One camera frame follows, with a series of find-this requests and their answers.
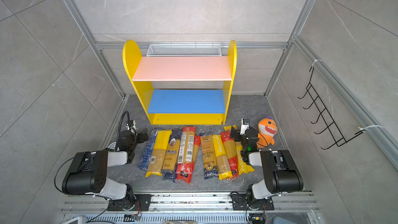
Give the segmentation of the blue label spaghetti bag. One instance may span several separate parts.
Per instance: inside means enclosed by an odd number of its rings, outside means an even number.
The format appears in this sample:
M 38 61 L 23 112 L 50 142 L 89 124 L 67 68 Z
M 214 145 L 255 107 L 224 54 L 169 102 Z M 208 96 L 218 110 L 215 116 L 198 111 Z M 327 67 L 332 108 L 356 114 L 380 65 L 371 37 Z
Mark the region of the blue label spaghetti bag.
M 162 167 L 163 180 L 175 182 L 177 178 L 176 169 L 181 135 L 182 128 L 172 130 Z

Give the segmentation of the blue bottom spaghetti bag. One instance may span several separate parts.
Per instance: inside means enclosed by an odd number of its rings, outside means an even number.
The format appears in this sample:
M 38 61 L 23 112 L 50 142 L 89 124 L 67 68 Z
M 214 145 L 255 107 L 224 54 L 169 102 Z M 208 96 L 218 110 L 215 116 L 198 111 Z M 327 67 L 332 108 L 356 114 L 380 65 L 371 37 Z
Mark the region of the blue bottom spaghetti bag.
M 203 155 L 203 165 L 204 165 L 204 179 L 210 179 L 218 176 L 216 155 L 214 149 L 214 143 L 212 139 L 212 134 L 201 133 L 201 146 Z

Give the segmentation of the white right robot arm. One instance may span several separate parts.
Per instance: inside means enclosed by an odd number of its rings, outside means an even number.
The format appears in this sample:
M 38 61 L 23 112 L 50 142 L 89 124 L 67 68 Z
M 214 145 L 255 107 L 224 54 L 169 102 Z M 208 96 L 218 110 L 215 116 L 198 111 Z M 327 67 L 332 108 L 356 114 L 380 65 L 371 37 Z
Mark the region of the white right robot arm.
M 235 211 L 260 208 L 273 210 L 273 196 L 303 190 L 304 182 L 290 151 L 261 150 L 257 146 L 258 132 L 249 125 L 244 126 L 243 130 L 232 127 L 228 133 L 235 141 L 236 174 L 252 172 L 255 167 L 259 167 L 263 173 L 263 179 L 249 185 L 245 193 L 230 194 Z

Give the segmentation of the red spaghetti bag white label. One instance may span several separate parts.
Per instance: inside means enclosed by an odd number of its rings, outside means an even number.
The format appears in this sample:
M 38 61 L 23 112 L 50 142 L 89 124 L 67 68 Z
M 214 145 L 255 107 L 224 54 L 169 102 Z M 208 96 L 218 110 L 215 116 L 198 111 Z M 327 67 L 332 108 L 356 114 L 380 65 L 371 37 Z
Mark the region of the red spaghetti bag white label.
M 177 174 L 186 170 L 185 163 L 191 162 L 196 127 L 183 127 L 177 162 Z

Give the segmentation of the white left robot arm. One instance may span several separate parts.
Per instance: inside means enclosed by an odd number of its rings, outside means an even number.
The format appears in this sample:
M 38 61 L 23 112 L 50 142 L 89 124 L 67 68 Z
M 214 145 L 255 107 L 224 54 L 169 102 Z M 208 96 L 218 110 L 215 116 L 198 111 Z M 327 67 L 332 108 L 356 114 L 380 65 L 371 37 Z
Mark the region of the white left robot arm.
M 97 151 L 78 152 L 70 158 L 71 162 L 61 188 L 56 190 L 72 196 L 94 196 L 109 201 L 109 211 L 149 210 L 151 195 L 136 195 L 129 184 L 119 183 L 107 176 L 110 167 L 131 164 L 135 148 L 147 135 L 141 138 L 137 133 L 129 111 L 124 111 L 119 124 L 115 147 Z

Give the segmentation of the dark blue spaghetti box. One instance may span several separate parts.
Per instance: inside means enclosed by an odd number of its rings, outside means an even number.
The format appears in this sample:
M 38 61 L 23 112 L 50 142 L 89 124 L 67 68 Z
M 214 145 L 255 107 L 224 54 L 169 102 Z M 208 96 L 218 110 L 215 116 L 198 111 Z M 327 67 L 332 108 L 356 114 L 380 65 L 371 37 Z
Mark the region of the dark blue spaghetti box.
M 149 164 L 150 164 L 150 160 L 151 160 L 151 155 L 152 155 L 152 152 L 153 152 L 153 149 L 154 149 L 154 143 L 156 141 L 157 133 L 158 133 L 159 130 L 160 129 L 157 129 L 157 128 L 152 130 L 152 133 L 150 135 L 150 139 L 147 142 L 147 144 L 145 146 L 145 149 L 143 151 L 143 154 L 142 154 L 142 156 L 140 158 L 140 161 L 138 163 L 138 169 L 140 171 L 147 171 L 148 170 L 148 167 L 149 167 Z

